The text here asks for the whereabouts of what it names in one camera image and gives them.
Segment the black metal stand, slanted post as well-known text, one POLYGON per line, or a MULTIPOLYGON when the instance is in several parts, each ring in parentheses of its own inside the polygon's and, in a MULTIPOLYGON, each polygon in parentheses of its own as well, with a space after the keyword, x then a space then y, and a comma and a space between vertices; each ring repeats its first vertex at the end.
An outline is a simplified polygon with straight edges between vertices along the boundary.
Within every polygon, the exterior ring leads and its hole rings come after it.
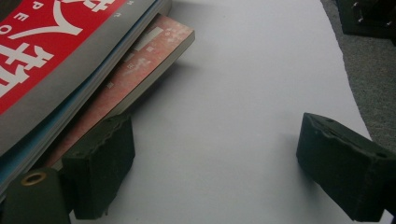
POLYGON ((396 40, 396 0, 335 0, 342 31, 396 40))

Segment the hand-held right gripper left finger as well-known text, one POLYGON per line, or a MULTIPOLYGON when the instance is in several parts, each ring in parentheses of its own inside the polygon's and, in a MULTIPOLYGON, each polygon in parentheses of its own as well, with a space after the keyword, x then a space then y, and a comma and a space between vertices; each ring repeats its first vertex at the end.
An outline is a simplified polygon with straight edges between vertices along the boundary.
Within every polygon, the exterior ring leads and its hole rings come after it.
POLYGON ((119 115, 97 123, 62 157, 65 175, 74 182, 78 219, 101 217, 116 198, 134 161, 131 118, 119 115))

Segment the red-brown illustrated magazine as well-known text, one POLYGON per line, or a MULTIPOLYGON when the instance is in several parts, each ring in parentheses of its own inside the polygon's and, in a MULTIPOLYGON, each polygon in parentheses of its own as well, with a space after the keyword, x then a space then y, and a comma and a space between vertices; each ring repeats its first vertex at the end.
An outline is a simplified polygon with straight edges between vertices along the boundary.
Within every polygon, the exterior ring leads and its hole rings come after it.
POLYGON ((122 114, 135 105, 194 40, 193 28, 157 15, 38 165, 51 167, 98 122, 122 114))

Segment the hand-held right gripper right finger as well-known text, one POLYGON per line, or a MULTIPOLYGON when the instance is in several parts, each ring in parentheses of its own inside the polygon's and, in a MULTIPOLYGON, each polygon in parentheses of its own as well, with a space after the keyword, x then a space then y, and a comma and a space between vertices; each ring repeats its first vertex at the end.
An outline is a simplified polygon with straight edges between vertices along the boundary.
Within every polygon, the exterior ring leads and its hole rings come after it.
POLYGON ((353 220, 396 222, 396 152, 343 124, 305 113, 296 152, 301 168, 353 220))

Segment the light grey table sheet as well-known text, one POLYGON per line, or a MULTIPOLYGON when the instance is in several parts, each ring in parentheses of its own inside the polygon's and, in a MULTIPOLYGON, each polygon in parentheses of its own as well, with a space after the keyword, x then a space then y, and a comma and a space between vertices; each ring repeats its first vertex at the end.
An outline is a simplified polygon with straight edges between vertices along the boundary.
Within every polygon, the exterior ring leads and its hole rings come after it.
POLYGON ((370 224, 296 149, 307 112, 365 137, 396 121, 393 44, 345 35, 334 0, 174 0, 171 16, 195 41, 134 111, 134 165, 107 214, 73 224, 370 224))

